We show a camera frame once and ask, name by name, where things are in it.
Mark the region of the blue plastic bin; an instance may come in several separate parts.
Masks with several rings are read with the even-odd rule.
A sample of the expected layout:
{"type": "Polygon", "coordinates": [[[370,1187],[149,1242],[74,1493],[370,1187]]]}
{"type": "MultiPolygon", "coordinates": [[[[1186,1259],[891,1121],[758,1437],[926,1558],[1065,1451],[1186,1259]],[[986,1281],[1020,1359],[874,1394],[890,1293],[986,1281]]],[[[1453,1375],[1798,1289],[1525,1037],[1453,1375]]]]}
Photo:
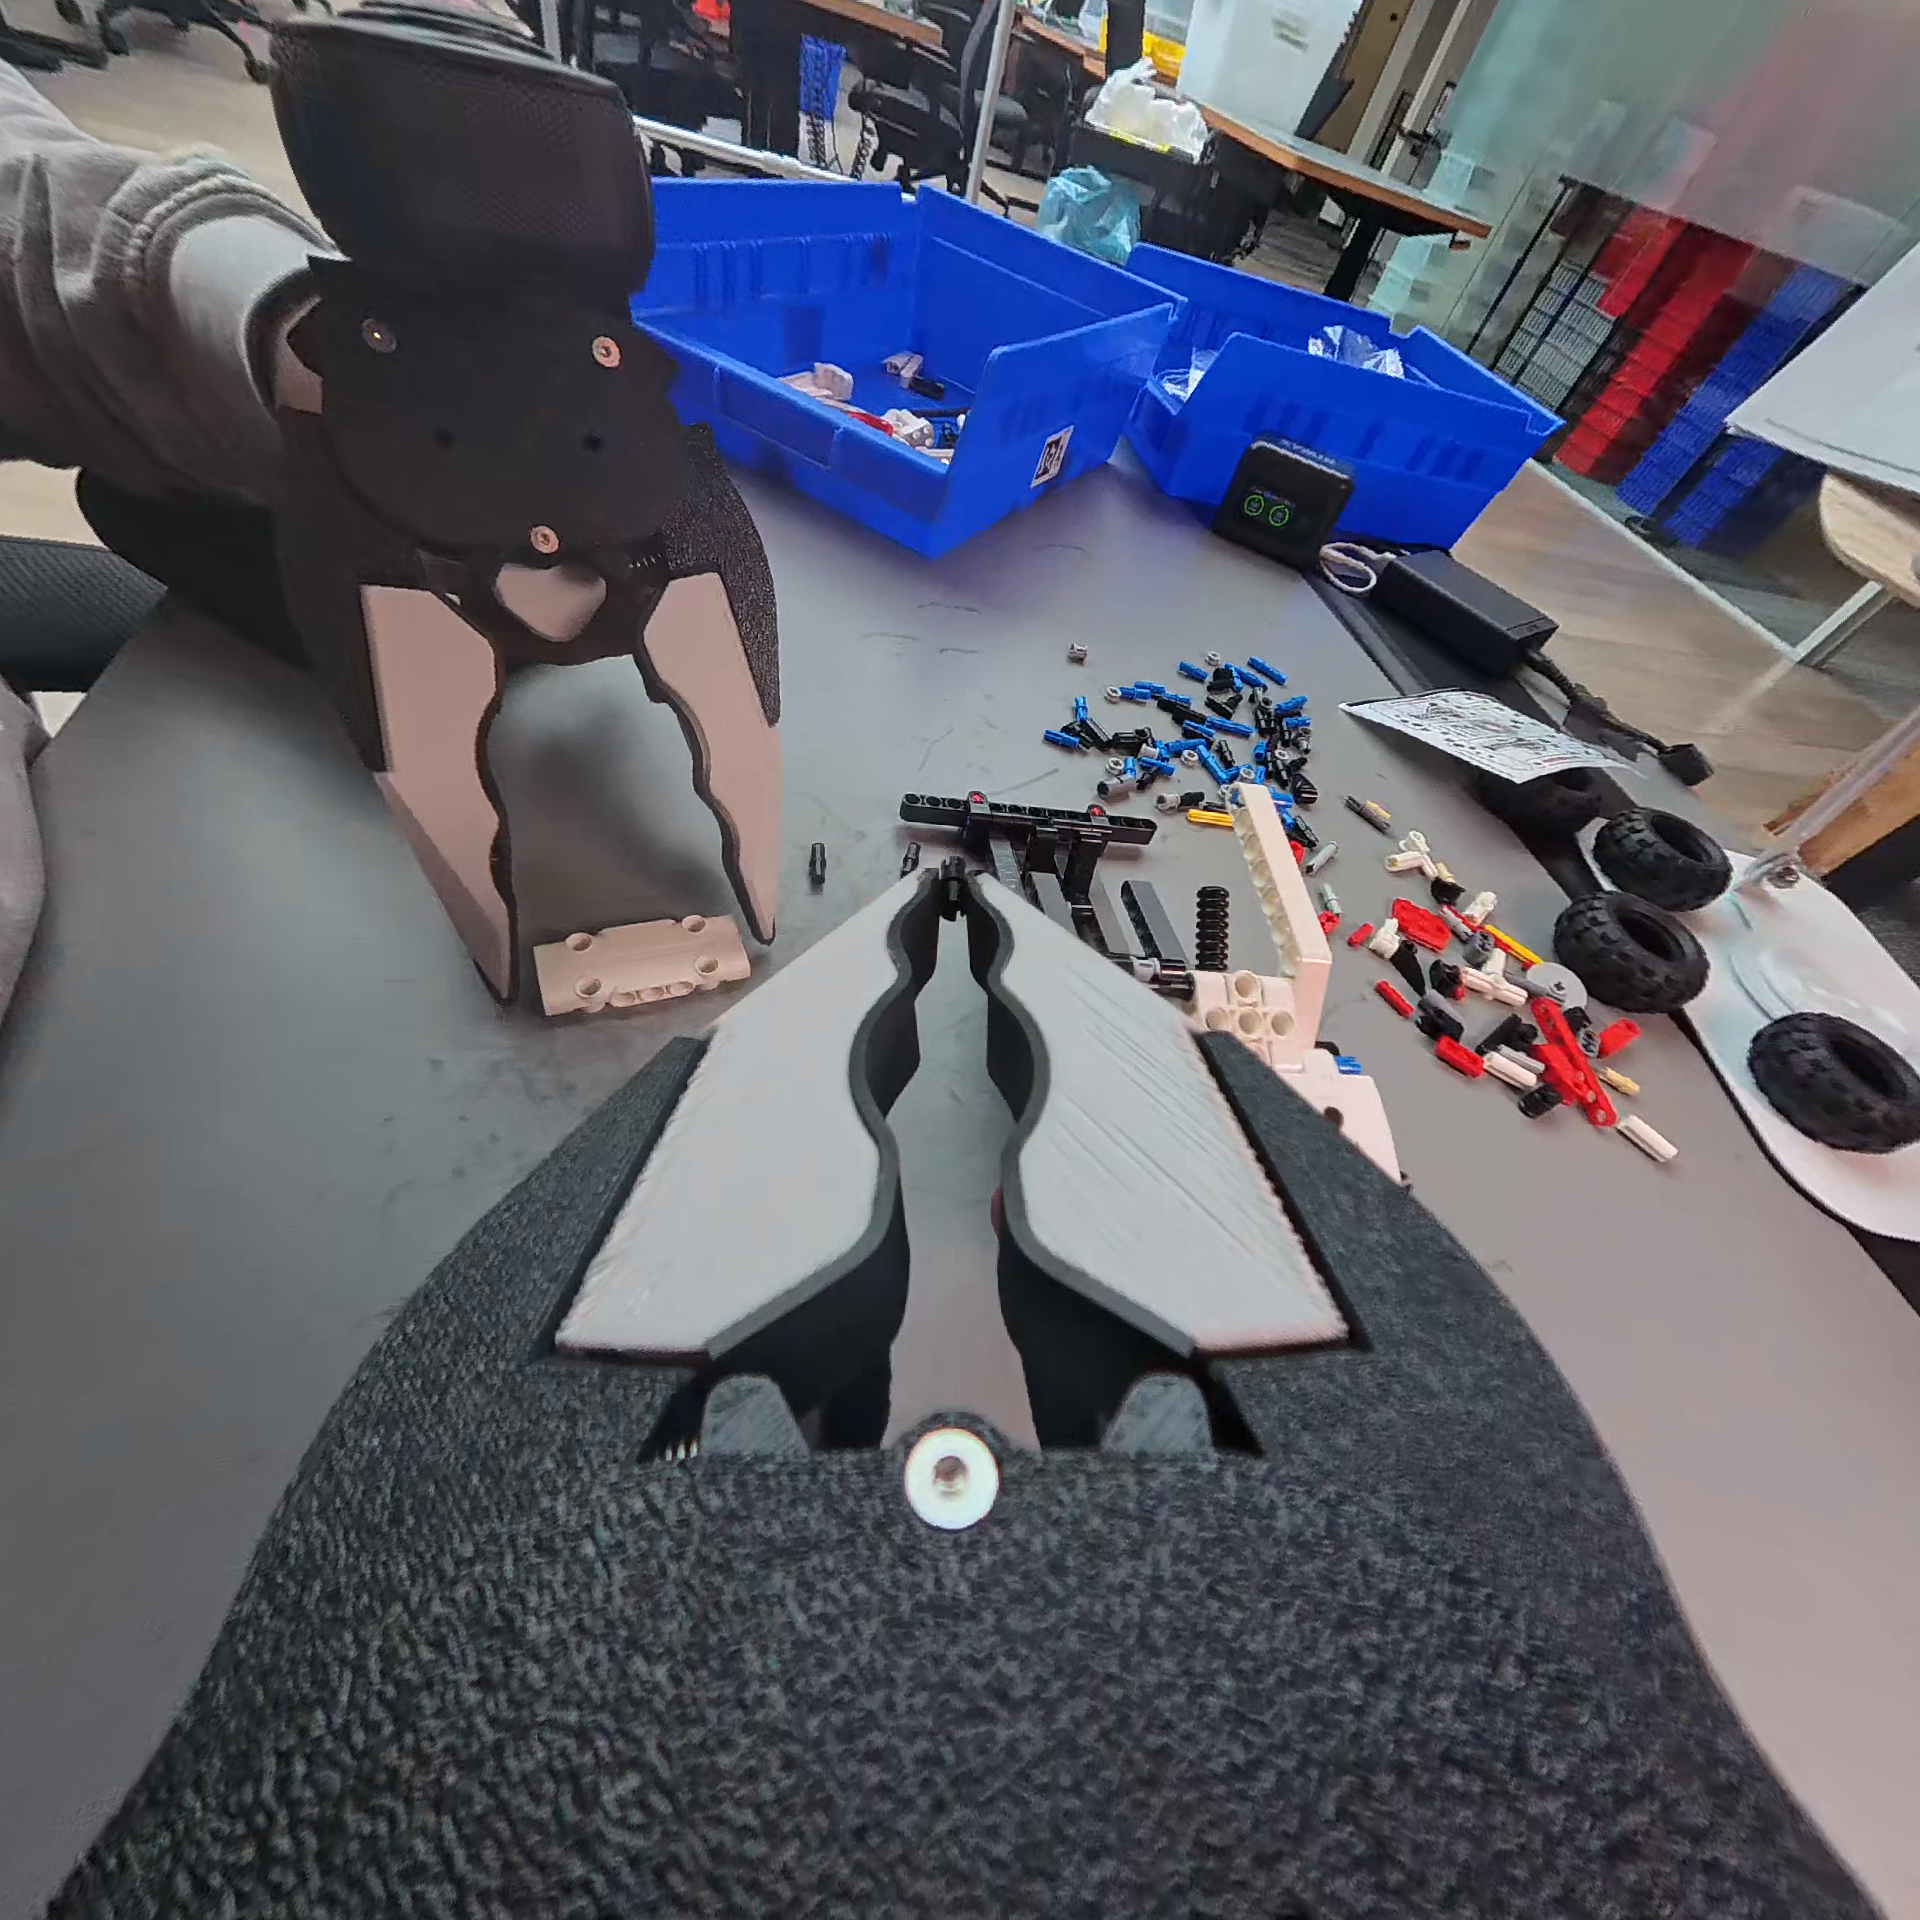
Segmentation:
{"type": "Polygon", "coordinates": [[[679,414],[926,559],[1103,467],[1173,325],[1158,286],[938,187],[658,179],[653,211],[631,306],[679,364],[679,414]],[[907,347],[973,394],[949,462],[780,381],[907,347]]]}
{"type": "Polygon", "coordinates": [[[1563,419],[1427,326],[1388,317],[1199,257],[1139,244],[1127,270],[1173,294],[1174,313],[1124,428],[1161,494],[1211,510],[1249,442],[1295,442],[1353,468],[1339,519],[1346,538],[1452,546],[1563,419]],[[1394,379],[1291,351],[1327,325],[1356,326],[1404,351],[1394,379]],[[1158,372],[1190,349],[1220,355],[1183,402],[1158,372]]]}

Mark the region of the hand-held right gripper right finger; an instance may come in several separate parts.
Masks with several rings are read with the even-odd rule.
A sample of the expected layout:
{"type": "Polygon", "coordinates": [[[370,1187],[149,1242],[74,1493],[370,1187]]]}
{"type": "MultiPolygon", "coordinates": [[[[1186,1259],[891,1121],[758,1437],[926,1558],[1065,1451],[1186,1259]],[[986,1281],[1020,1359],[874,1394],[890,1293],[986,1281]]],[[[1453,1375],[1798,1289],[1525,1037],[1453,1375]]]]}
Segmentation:
{"type": "Polygon", "coordinates": [[[966,881],[966,953],[1011,1118],[999,1307],[1041,1446],[1100,1449],[1146,1387],[1190,1449],[1257,1449],[1220,1371],[1353,1343],[1313,1187],[1350,1141],[991,875],[966,881]]]}

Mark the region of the person's left forearm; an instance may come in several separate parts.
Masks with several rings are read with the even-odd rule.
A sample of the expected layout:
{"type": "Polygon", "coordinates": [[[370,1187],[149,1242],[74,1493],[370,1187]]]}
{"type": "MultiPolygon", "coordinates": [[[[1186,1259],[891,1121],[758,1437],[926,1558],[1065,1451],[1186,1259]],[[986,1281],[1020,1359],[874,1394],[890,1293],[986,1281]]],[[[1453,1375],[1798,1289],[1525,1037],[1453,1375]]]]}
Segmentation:
{"type": "Polygon", "coordinates": [[[275,341],[316,257],[322,230],[226,161],[102,142],[6,65],[5,457],[279,506],[275,341]]]}

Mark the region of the teal plastic bag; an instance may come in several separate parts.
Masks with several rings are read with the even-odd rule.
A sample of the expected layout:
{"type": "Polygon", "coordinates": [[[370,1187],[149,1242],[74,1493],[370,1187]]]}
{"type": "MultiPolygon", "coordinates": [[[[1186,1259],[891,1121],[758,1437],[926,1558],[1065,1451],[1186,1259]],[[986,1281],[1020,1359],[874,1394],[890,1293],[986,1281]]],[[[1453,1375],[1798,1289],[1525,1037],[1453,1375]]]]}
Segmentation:
{"type": "Polygon", "coordinates": [[[1140,243],[1142,189],[1094,164],[1052,177],[1036,211],[1036,234],[1075,253],[1124,270],[1140,243]]]}

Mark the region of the printed sticker sheet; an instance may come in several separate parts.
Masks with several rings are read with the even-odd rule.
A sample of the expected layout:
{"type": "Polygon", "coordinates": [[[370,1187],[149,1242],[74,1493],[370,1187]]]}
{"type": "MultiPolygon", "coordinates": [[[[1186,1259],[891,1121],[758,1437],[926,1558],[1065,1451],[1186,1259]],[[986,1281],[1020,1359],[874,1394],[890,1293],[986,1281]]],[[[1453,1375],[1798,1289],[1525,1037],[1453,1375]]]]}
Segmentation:
{"type": "Polygon", "coordinates": [[[1510,783],[1573,771],[1629,773],[1629,761],[1618,751],[1581,741],[1479,690],[1441,689],[1350,702],[1339,709],[1349,717],[1407,737],[1510,783]]]}

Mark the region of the pile of blue black pins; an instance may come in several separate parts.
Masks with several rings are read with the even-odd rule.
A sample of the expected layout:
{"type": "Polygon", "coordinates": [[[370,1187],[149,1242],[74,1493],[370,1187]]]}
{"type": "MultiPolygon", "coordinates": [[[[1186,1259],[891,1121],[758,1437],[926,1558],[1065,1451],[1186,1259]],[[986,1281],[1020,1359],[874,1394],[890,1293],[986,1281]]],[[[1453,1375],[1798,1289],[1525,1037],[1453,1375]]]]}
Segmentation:
{"type": "Polygon", "coordinates": [[[1299,859],[1323,849],[1313,812],[1315,719],[1279,667],[1259,655],[1182,658],[1171,678],[1075,693],[1042,746],[1090,780],[1090,817],[1142,802],[1189,825],[1229,823],[1229,802],[1266,793],[1299,859]]]}

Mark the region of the rack of red blue bins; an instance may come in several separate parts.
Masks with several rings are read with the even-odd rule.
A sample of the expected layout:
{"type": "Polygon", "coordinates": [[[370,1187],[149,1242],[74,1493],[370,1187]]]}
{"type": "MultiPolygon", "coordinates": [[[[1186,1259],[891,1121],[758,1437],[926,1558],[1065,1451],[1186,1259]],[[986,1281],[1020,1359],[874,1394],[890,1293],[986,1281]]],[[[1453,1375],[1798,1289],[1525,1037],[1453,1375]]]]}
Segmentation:
{"type": "Polygon", "coordinates": [[[1734,410],[1863,297],[1858,282],[1562,177],[1474,355],[1562,419],[1545,459],[1671,553],[1753,559],[1819,468],[1734,410]]]}

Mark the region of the pile of red white pieces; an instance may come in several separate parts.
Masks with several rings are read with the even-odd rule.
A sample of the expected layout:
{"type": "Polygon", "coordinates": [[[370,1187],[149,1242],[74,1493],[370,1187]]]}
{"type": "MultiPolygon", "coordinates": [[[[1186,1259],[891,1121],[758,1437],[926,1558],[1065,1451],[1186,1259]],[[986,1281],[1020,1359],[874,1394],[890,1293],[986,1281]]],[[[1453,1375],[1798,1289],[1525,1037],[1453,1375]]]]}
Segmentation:
{"type": "Polygon", "coordinates": [[[1643,1017],[1594,999],[1550,939],[1539,950],[1497,925],[1497,893],[1469,895],[1425,831],[1404,831],[1383,868],[1398,891],[1346,929],[1323,908],[1327,933],[1375,964],[1374,999],[1425,1053],[1468,1083],[1499,1087],[1526,1121],[1571,1114],[1629,1142],[1655,1165],[1678,1146],[1636,1111],[1642,1086],[1617,1059],[1643,1017]]]}

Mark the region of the white book stand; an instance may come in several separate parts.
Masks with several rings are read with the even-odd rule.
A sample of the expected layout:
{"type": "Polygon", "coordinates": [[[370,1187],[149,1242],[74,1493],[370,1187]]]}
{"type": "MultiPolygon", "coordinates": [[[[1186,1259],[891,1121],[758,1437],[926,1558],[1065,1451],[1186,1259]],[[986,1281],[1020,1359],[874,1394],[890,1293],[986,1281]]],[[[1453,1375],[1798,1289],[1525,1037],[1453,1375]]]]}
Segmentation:
{"type": "Polygon", "coordinates": [[[1780,1017],[1846,1017],[1917,1069],[1915,981],[1826,874],[1866,849],[1857,825],[1893,825],[1882,805],[1915,799],[1910,713],[1845,766],[1779,828],[1759,854],[1734,854],[1731,889],[1685,915],[1711,959],[1685,1023],[1773,1165],[1843,1225],[1884,1242],[1917,1242],[1917,1142],[1867,1157],[1802,1137],[1757,1091],[1746,1049],[1780,1017]]]}

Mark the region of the black device with green lights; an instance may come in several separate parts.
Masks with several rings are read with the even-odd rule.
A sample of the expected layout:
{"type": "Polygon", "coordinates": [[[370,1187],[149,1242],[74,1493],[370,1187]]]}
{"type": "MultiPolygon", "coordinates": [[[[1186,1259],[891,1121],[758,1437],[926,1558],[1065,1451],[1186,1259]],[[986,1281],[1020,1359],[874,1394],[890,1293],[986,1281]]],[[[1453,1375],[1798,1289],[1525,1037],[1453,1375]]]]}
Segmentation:
{"type": "Polygon", "coordinates": [[[1277,565],[1319,569],[1353,498],[1353,468],[1287,438],[1251,438],[1215,503],[1211,534],[1277,565]]]}

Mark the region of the clear plastic bag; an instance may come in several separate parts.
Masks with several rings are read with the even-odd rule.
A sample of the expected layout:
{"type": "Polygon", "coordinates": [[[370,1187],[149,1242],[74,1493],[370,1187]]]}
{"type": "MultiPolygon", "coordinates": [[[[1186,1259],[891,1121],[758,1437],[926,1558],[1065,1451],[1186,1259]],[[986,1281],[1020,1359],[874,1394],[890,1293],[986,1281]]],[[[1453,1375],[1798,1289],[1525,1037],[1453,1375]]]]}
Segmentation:
{"type": "MultiPolygon", "coordinates": [[[[1359,372],[1394,379],[1407,378],[1407,364],[1398,347],[1380,342],[1356,326],[1327,325],[1317,329],[1303,342],[1287,342],[1287,347],[1291,351],[1327,361],[1338,369],[1356,369],[1359,372]]],[[[1190,349],[1183,366],[1156,375],[1161,391],[1174,402],[1189,401],[1215,364],[1218,355],[1218,347],[1190,349]]]]}

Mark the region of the white toy parts heap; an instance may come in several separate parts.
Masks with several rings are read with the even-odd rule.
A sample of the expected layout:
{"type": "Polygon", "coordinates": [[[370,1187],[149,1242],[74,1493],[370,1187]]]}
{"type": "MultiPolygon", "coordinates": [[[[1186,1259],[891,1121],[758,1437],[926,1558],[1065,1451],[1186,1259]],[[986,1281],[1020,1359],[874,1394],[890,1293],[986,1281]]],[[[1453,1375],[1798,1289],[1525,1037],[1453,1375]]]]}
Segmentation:
{"type": "Polygon", "coordinates": [[[898,349],[857,369],[817,358],[780,375],[806,401],[849,415],[905,449],[949,462],[973,411],[973,394],[919,349],[898,349]]]}

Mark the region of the partly built toy truck chassis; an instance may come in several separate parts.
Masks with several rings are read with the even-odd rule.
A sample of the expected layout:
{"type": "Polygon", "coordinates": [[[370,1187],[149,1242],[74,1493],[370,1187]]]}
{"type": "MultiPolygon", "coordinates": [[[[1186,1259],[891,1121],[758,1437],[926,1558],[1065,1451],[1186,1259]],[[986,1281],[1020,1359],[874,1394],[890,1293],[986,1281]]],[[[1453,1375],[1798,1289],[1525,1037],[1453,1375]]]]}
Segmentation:
{"type": "Polygon", "coordinates": [[[1113,849],[1140,849],[1154,825],[1103,806],[1020,806],[980,793],[901,798],[902,825],[949,831],[991,875],[1063,933],[1171,1002],[1195,1033],[1225,1035],[1331,1121],[1380,1173],[1404,1181],[1375,1082],[1322,1037],[1333,950],[1315,909],[1279,806],[1262,787],[1233,783],[1228,828],[1238,846],[1273,955],[1233,967],[1233,899],[1211,887],[1195,899],[1186,947],[1154,884],[1124,881],[1111,893],[1097,875],[1113,849]]]}

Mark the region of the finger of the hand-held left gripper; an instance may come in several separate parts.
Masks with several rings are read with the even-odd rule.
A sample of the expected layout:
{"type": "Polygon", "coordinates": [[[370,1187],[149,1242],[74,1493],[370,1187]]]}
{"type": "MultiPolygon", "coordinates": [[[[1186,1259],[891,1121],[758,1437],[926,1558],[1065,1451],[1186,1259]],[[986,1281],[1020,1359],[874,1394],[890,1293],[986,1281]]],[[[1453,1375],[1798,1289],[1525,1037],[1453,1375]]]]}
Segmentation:
{"type": "Polygon", "coordinates": [[[365,585],[381,767],[374,783],[499,1002],[518,987],[507,830],[490,780],[501,670],[485,633],[427,590],[365,585]]]}
{"type": "Polygon", "coordinates": [[[738,913],[756,945],[778,937],[783,764],[730,594],[706,571],[670,583],[635,654],[650,699],[689,743],[694,796],[708,806],[738,913]]]}

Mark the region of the white beam brick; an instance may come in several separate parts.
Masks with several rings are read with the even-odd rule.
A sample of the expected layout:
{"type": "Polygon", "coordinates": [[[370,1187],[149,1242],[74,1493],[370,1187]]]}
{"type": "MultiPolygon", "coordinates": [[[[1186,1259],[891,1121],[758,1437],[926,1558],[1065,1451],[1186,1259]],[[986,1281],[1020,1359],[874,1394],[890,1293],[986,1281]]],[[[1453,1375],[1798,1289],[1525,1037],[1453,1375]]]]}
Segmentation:
{"type": "Polygon", "coordinates": [[[549,1017],[658,1006],[732,987],[753,959],[727,917],[651,919],[573,930],[538,945],[534,983],[549,1017]]]}

